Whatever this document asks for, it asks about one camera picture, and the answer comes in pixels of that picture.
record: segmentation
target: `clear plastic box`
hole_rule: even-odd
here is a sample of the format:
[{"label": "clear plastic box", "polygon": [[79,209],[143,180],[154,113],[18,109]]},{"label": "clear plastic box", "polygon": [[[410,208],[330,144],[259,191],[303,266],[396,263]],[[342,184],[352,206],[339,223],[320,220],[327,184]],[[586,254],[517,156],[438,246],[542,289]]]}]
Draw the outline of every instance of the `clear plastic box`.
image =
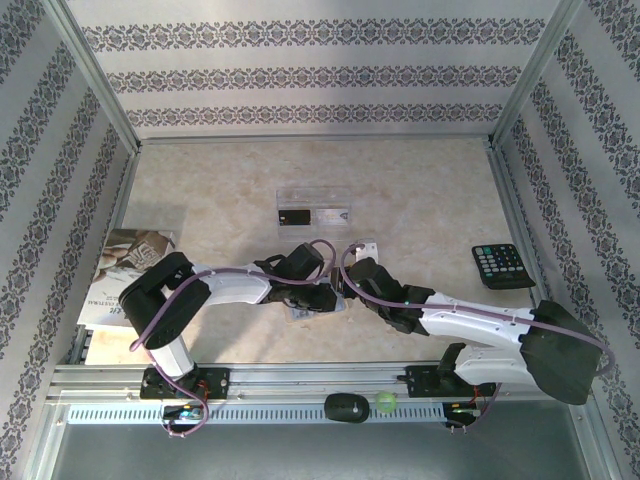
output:
[{"label": "clear plastic box", "polygon": [[276,203],[280,240],[350,238],[351,190],[347,187],[281,188],[276,192]]}]

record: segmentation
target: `damask stripe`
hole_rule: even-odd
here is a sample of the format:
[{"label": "damask stripe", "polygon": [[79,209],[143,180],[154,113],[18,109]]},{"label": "damask stripe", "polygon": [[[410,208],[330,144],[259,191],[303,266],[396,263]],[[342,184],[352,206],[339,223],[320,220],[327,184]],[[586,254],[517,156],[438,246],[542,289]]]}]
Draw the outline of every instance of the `damask stripe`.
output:
[{"label": "damask stripe", "polygon": [[16,252],[13,269],[9,271],[0,290],[0,359],[4,358],[4,349],[11,341],[11,330],[20,317],[25,295],[31,288],[31,281],[40,264],[40,255],[49,241],[49,234],[99,108],[98,99],[88,89],[33,212],[24,243]]},{"label": "damask stripe", "polygon": [[[2,451],[2,456],[0,457],[0,480],[12,478],[12,465],[22,447],[27,421],[31,418],[36,393],[42,384],[41,375],[44,374],[44,367],[51,355],[50,348],[57,334],[58,325],[66,307],[65,302],[82,259],[82,250],[91,230],[102,189],[113,163],[118,143],[118,135],[113,126],[110,125],[82,196],[82,203],[76,213],[76,220],[69,232],[69,238],[62,253],[62,260],[53,278],[51,293],[47,297],[46,307],[42,311],[42,318],[38,322],[34,341],[29,347],[25,369],[20,374],[17,390],[13,394],[15,401],[10,405],[7,413],[8,421],[2,426],[4,431],[0,437],[0,449]],[[125,171],[126,165],[120,175],[120,184],[124,178]],[[112,205],[109,218],[114,208],[115,202]],[[99,254],[96,256],[95,267],[97,267],[98,257]],[[83,285],[86,285],[88,289],[91,279],[87,278],[85,280]]]},{"label": "damask stripe", "polygon": [[558,155],[567,185],[573,192],[578,209],[582,212],[582,219],[591,235],[596,254],[605,269],[605,277],[611,284],[611,291],[616,294],[618,306],[623,311],[622,317],[628,322],[631,336],[637,340],[636,348],[640,349],[640,286],[635,283],[635,275],[631,273],[633,269],[624,251],[618,246],[618,237],[613,232],[607,212],[598,198],[598,192],[591,184],[580,152],[575,147],[567,125],[543,81],[531,92],[531,100]]},{"label": "damask stripe", "polygon": [[39,0],[15,0],[0,22],[0,85],[44,16]]},{"label": "damask stripe", "polygon": [[95,52],[302,45],[533,45],[543,19],[275,20],[85,27]]},{"label": "damask stripe", "polygon": [[24,115],[7,140],[0,159],[0,222],[9,209],[11,197],[20,185],[20,177],[31,162],[35,147],[40,142],[44,127],[49,124],[51,114],[60,100],[76,64],[66,45],[60,42],[47,69],[29,99]]},{"label": "damask stripe", "polygon": [[520,67],[405,66],[236,68],[108,74],[116,93],[247,88],[512,87]]},{"label": "damask stripe", "polygon": [[631,2],[587,0],[600,25],[609,34],[622,59],[627,62],[635,79],[640,82],[640,16]]},{"label": "damask stripe", "polygon": [[[604,334],[603,326],[600,323],[600,315],[595,308],[589,286],[585,282],[582,269],[576,259],[564,220],[560,216],[560,210],[553,198],[551,188],[538,158],[538,153],[522,120],[522,116],[515,122],[511,133],[529,177],[538,208],[545,221],[547,233],[560,267],[559,270],[562,272],[578,318],[589,328],[591,333],[605,344],[610,345],[609,339]],[[517,190],[509,162],[506,162],[506,164],[511,181]],[[637,432],[640,431],[640,425],[637,422],[638,414],[632,409],[633,401],[625,391],[626,384],[620,377],[620,368],[616,364],[611,372],[600,377],[600,379],[604,383],[603,392],[607,397],[607,404],[614,413],[614,421],[618,424],[618,435],[626,446],[627,455],[631,457],[630,465],[632,471],[640,477],[640,444],[637,440]]]},{"label": "damask stripe", "polygon": [[578,45],[575,36],[568,33],[558,45],[555,53],[558,63],[571,82],[573,91],[589,116],[591,127],[609,161],[618,175],[620,185],[624,186],[631,206],[640,208],[640,149],[633,144],[629,129],[620,119],[616,107],[605,93],[602,82],[598,79],[593,67],[589,65],[584,51]]},{"label": "damask stripe", "polygon": [[527,210],[524,208],[524,203],[522,201],[522,197],[520,196],[520,192],[518,191],[518,187],[516,186],[515,179],[513,178],[513,174],[511,173],[511,169],[509,167],[509,157],[507,157],[507,152],[504,150],[504,147],[500,147],[500,151],[502,153],[502,158],[505,163],[505,167],[507,169],[507,173],[509,174],[509,178],[511,183],[513,184],[513,193],[516,195],[516,200],[518,201],[518,207],[520,208],[520,212],[522,213],[522,219],[524,220],[524,226],[527,229],[527,234],[531,239],[531,247],[533,248],[533,254],[536,257],[536,264],[538,265],[538,272],[540,272],[540,276],[542,277],[542,288],[544,289],[544,293],[546,298],[553,301],[553,292],[551,288],[549,288],[549,280],[547,280],[547,273],[542,265],[542,259],[540,258],[540,252],[538,252],[538,247],[534,242],[533,228],[531,228],[531,224],[529,223],[529,219],[527,218]]},{"label": "damask stripe", "polygon": [[502,105],[392,104],[129,110],[134,127],[279,123],[494,122]]}]

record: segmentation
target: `book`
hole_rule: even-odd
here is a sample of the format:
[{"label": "book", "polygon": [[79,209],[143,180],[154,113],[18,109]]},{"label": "book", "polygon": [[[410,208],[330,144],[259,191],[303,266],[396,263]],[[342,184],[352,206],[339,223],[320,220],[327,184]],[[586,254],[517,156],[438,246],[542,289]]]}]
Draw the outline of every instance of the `book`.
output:
[{"label": "book", "polygon": [[175,249],[173,232],[115,229],[105,242],[78,324],[91,330],[133,328],[118,297]]}]

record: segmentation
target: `marble floor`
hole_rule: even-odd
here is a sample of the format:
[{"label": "marble floor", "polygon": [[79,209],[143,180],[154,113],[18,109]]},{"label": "marble floor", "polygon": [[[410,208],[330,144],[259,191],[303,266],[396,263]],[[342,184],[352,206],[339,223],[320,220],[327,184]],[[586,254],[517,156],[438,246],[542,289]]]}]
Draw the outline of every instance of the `marble floor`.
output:
[{"label": "marble floor", "polygon": [[[276,190],[294,186],[350,187],[353,239],[375,238],[401,283],[530,305],[527,290],[485,288],[471,255],[474,245],[511,241],[480,139],[145,146],[123,227],[174,230],[191,261],[244,265],[296,246],[279,240],[275,205]],[[359,302],[299,322],[284,308],[206,308],[183,336],[197,362],[435,360],[453,340],[398,333]],[[95,332],[87,363],[147,363],[129,353],[134,338]]]}]

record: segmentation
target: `computer mouse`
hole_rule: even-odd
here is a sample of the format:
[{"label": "computer mouse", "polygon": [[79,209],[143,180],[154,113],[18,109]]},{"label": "computer mouse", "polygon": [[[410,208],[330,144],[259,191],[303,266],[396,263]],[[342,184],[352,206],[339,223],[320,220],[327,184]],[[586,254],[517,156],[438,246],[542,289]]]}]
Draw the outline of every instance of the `computer mouse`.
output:
[{"label": "computer mouse", "polygon": [[370,410],[367,399],[355,393],[333,393],[324,401],[324,415],[336,422],[362,423]]}]

